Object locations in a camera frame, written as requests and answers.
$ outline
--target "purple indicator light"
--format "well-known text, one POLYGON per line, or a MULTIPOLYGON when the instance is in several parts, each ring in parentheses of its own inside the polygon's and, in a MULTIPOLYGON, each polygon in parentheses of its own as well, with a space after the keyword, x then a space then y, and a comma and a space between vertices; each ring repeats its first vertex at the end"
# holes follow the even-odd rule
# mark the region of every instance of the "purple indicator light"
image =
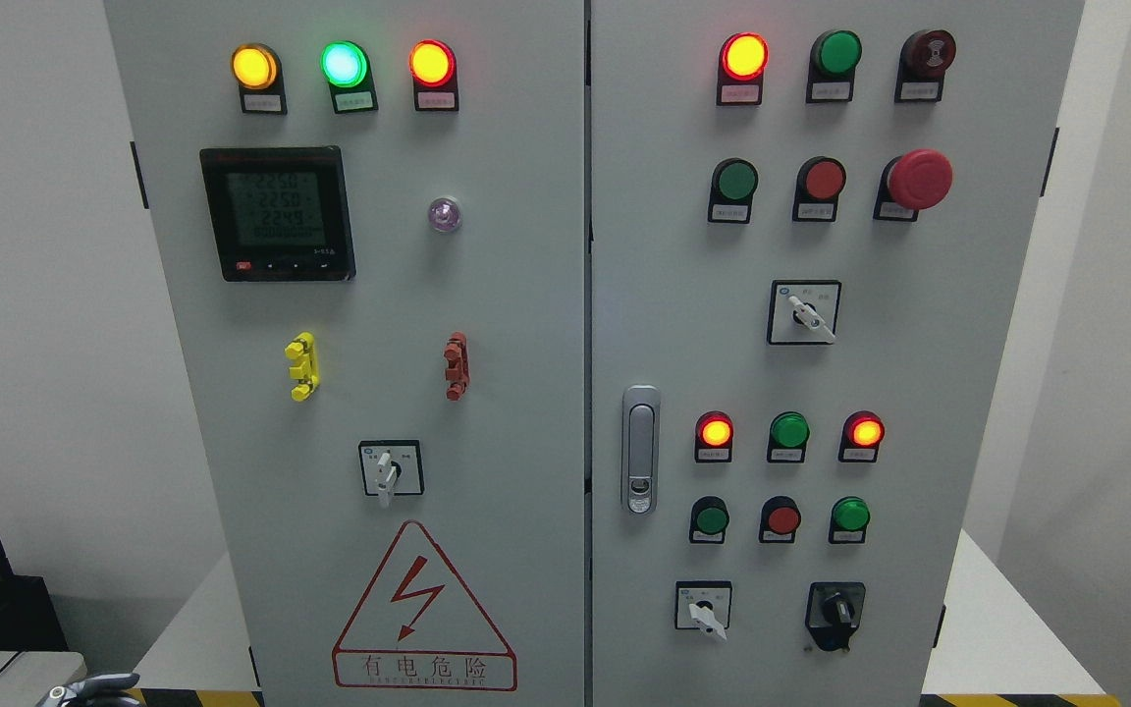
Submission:
POLYGON ((461 227, 461 206, 449 197, 439 197, 430 202, 426 213, 430 227, 439 233, 452 233, 461 227))

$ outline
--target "yellow black hazard tape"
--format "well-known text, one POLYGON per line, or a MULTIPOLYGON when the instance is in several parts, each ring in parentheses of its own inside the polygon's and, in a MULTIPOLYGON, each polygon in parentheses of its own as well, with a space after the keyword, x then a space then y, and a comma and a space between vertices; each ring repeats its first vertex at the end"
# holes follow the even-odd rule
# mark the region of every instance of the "yellow black hazard tape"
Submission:
MULTIPOLYGON (((259 692, 131 689, 145 707, 265 707, 259 692)), ((918 707, 1120 707, 1110 695, 924 695, 918 707)))

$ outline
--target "electrical control cabinet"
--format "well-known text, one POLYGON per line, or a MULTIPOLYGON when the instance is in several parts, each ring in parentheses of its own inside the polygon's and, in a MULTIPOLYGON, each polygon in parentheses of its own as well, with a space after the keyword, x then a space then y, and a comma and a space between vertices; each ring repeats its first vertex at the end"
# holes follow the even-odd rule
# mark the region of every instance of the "electrical control cabinet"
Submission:
POLYGON ((597 707, 917 702, 1080 12, 592 0, 597 707))
POLYGON ((581 704, 584 5, 106 7, 265 700, 581 704))
POLYGON ((107 0, 266 702, 915 704, 1080 11, 107 0))

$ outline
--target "green indicator light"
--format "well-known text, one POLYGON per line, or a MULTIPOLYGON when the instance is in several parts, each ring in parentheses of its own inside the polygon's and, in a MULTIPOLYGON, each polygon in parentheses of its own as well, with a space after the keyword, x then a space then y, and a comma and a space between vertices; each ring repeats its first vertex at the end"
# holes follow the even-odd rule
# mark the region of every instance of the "green indicator light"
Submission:
POLYGON ((871 509, 866 508, 866 501, 856 495, 843 498, 831 509, 831 520, 844 532, 860 532, 871 523, 871 509))
POLYGON ((725 532, 726 524, 727 515, 723 509, 705 509, 696 515, 696 528, 705 534, 725 532))
POLYGON ((853 32, 829 32, 814 43, 814 63, 826 75, 847 75, 861 60, 862 40, 853 32))
POLYGON ((758 173, 745 162, 732 162, 718 175, 718 191, 733 201, 750 197, 754 189, 758 189, 758 173))
POLYGON ((809 425, 800 413, 783 413, 770 423, 770 439, 777 447, 795 449, 809 439, 809 425))
POLYGON ((352 88, 369 75, 369 59, 349 41, 335 41, 322 50, 322 72, 335 86, 352 88))

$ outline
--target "white table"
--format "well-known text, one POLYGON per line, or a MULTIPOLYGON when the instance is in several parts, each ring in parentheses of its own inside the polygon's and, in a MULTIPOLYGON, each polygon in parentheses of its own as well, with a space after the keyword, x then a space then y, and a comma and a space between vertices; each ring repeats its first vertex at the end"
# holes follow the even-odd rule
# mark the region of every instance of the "white table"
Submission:
MULTIPOLYGON (((0 650, 0 667, 12 650, 0 650)), ((57 684, 86 676, 80 653, 31 652, 19 655, 0 675, 0 707, 33 707, 57 684)))
MULTIPOLYGON (((930 695, 1100 695, 1103 689, 961 533, 946 626, 924 679, 930 695)), ((144 688, 257 689, 228 555, 138 663, 144 688)))

